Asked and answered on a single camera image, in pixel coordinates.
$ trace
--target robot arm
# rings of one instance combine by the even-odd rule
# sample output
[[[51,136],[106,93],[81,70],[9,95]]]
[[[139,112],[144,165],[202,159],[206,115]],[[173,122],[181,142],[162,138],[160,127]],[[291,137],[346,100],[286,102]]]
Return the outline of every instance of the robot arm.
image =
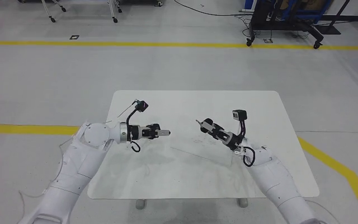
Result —
[[[293,181],[281,161],[272,151],[265,147],[253,147],[244,137],[247,119],[246,111],[233,111],[235,120],[239,120],[241,132],[236,135],[226,132],[215,124],[210,118],[199,122],[200,129],[213,138],[222,141],[236,155],[243,157],[243,163],[255,180],[257,186],[267,198],[279,209],[280,213],[289,224],[319,224],[313,211],[300,195]]]
[[[148,104],[136,100],[134,111],[126,122],[117,123],[114,128],[105,123],[84,123],[72,138],[72,143],[63,155],[58,168],[58,176],[45,190],[41,203],[19,224],[54,223],[68,224],[74,205],[81,192],[95,176],[113,141],[118,144],[141,138],[154,139],[170,135],[169,130],[161,130],[159,124],[146,127],[130,125],[129,119],[136,112],[143,112]]]

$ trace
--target wire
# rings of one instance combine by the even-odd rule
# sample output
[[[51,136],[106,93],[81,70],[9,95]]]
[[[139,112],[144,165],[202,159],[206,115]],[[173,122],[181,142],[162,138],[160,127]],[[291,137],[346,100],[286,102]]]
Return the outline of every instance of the wire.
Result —
[[[135,103],[135,101],[132,102],[132,104],[129,105],[124,111],[122,111],[122,113],[120,113],[120,114],[117,116],[117,118],[119,118],[122,114],[124,114],[124,112],[126,112],[131,106],[133,106],[134,103]],[[109,123],[109,122],[112,122],[112,121],[113,121],[113,120],[109,120],[109,121],[107,121],[107,122],[104,122],[104,124]]]
[[[337,219],[328,209],[326,209],[323,205],[319,204],[318,202],[314,202],[314,201],[312,201],[312,200],[306,200],[306,202],[311,202],[311,203],[314,203],[314,204],[320,206],[321,208],[323,208],[324,210],[326,210],[326,212],[328,212],[328,213],[337,221],[338,224],[341,224],[341,223],[338,221],[338,219]]]
[[[243,160],[243,162],[244,162],[245,166],[247,166],[247,167],[251,167],[251,166],[253,165],[253,163],[255,162],[255,151],[254,151],[252,148],[247,147],[247,146],[244,146],[243,148],[244,148],[244,149],[249,149],[249,150],[251,150],[251,151],[252,151],[252,153],[253,153],[253,156],[252,156],[252,161],[251,161],[251,163],[250,163],[250,164],[246,163],[246,156],[245,156],[245,155],[244,155],[244,156],[243,156],[243,158],[242,158],[242,160]]]
[[[207,13],[207,12],[203,12],[203,11],[199,11],[199,10],[196,10],[194,8],[191,8],[189,6],[186,6],[180,2],[178,2],[177,0],[174,0],[176,3],[180,4],[181,6],[184,6],[185,8],[189,8],[191,10],[194,10],[196,12],[200,12],[202,14],[206,14],[206,15],[210,15],[210,16],[241,16],[241,15],[252,15],[253,13],[241,13],[241,14],[212,14],[212,13]]]
[[[132,143],[134,143],[134,144],[138,147],[138,150],[136,150],[136,149],[133,147]],[[131,144],[130,147],[132,148],[132,150],[133,150],[134,152],[140,152],[140,146],[139,146],[136,142],[130,141],[130,144]]]
[[[70,141],[71,139],[72,139],[72,138],[66,140],[65,142],[63,142],[62,144],[60,144],[60,145],[58,146],[58,147],[60,148],[60,151],[61,151],[61,166],[60,166],[60,169],[59,169],[58,173],[56,174],[56,177],[55,177],[53,180],[50,180],[50,182],[49,182],[49,184],[47,185],[46,189],[45,189],[40,195],[33,196],[33,195],[26,194],[26,193],[24,193],[24,192],[21,191],[21,190],[18,191],[18,193],[19,193],[19,195],[20,195],[20,198],[21,198],[21,202],[22,202],[22,215],[21,215],[20,220],[19,220],[18,222],[16,222],[16,224],[18,224],[18,223],[23,219],[23,217],[25,216],[25,200],[23,199],[23,196],[25,195],[25,196],[27,196],[27,197],[29,197],[29,198],[40,198],[42,195],[44,195],[44,194],[47,192],[47,190],[49,189],[51,183],[54,182],[54,181],[58,178],[58,176],[60,175],[60,173],[61,173],[61,171],[62,171],[62,167],[63,167],[63,154],[64,154],[61,147],[62,147],[64,144],[66,144],[68,141]]]
[[[307,32],[306,34],[304,35],[300,35],[297,31],[297,34],[292,34],[292,37],[293,38],[301,38],[301,39],[306,39],[307,37],[309,36],[309,32]]]

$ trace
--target yellow tape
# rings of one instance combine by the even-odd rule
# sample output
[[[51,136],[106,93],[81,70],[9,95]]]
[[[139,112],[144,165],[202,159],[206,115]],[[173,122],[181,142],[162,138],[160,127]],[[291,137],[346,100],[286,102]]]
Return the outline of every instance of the yellow tape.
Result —
[[[12,125],[0,124],[0,134],[58,134],[58,135],[72,135],[79,127],[77,126],[47,126],[47,125]],[[345,165],[339,163],[329,155],[325,154],[318,148],[298,137],[302,149],[310,153],[315,158],[321,160],[330,168],[336,170],[339,174],[344,176],[350,184],[353,192],[358,199],[358,176]]]
[[[46,45],[46,46],[146,46],[180,48],[249,48],[235,43],[173,43],[173,42],[100,42],[100,41],[0,41],[0,45]],[[253,44],[257,49],[313,49],[311,45]],[[358,50],[358,46],[321,46],[322,50]]]
[[[0,124],[0,134],[64,134],[72,135],[79,127],[76,126],[43,126],[43,125],[12,125]]]
[[[337,160],[333,159],[329,155],[325,154],[318,148],[312,146],[310,143],[306,142],[302,138],[298,137],[298,140],[302,146],[302,149],[310,153],[315,158],[321,160],[324,164],[330,168],[336,170],[339,174],[344,176],[348,183],[351,185],[351,188],[358,199],[358,176],[352,170],[350,170],[345,165],[339,163]]]

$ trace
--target white table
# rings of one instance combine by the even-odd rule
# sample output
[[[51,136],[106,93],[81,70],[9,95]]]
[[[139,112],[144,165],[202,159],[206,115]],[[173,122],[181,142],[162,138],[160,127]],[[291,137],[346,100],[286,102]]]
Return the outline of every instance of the white table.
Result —
[[[117,91],[107,120],[115,119],[134,99],[146,101],[149,108],[137,112],[131,124],[159,123],[172,134],[151,141],[141,139],[139,153],[128,144],[114,143],[89,184],[90,198],[265,197],[241,159],[220,141],[201,133],[195,122],[211,118],[225,130],[237,132],[238,121],[232,118],[235,109],[247,111],[246,137],[273,150],[302,196],[318,196],[317,183],[277,92]]]

